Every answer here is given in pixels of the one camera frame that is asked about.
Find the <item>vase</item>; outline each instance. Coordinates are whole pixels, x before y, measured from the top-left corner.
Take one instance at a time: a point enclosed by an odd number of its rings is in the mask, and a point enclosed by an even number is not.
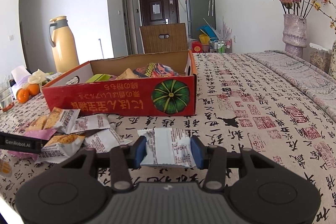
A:
[[[336,80],[336,41],[333,44],[333,50],[331,53],[329,75]]]
[[[302,58],[303,48],[307,47],[307,20],[293,14],[283,15],[283,18],[285,51]]]

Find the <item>chair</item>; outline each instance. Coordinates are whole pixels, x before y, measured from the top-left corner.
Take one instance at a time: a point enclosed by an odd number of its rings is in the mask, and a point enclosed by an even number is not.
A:
[[[185,23],[140,27],[144,53],[188,50]]]

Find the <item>gray refrigerator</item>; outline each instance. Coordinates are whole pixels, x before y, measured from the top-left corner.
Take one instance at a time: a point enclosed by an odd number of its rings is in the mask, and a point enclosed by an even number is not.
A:
[[[212,3],[210,15],[208,16],[209,0],[186,0],[186,6],[189,38],[199,40],[199,35],[202,32],[197,29],[206,25],[204,19],[216,29],[216,16],[215,11],[212,16]]]

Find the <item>table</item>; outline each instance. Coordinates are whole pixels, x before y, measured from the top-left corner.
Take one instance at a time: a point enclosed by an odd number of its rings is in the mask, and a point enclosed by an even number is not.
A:
[[[334,224],[336,219],[335,122],[312,100],[275,72],[246,55],[195,54],[198,70],[196,115],[188,117],[120,117],[117,133],[136,140],[137,129],[184,128],[205,144],[239,152],[250,147],[309,180],[319,189],[322,205],[314,223]],[[9,113],[0,115],[0,130],[22,134],[35,118],[49,113],[42,95]],[[11,178],[0,178],[0,195],[15,209],[15,193],[27,180],[52,165],[18,160],[0,151],[10,162]],[[206,171],[197,169],[130,170],[139,181],[198,181]],[[227,184],[238,180],[238,171],[228,169]],[[110,185],[109,170],[100,169],[99,180]]]

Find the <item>thermos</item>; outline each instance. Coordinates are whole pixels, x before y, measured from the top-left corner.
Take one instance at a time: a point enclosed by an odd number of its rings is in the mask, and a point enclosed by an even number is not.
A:
[[[57,72],[67,72],[79,65],[75,45],[75,38],[71,32],[66,16],[50,19],[50,29],[54,27],[50,35],[50,44],[54,55]]]

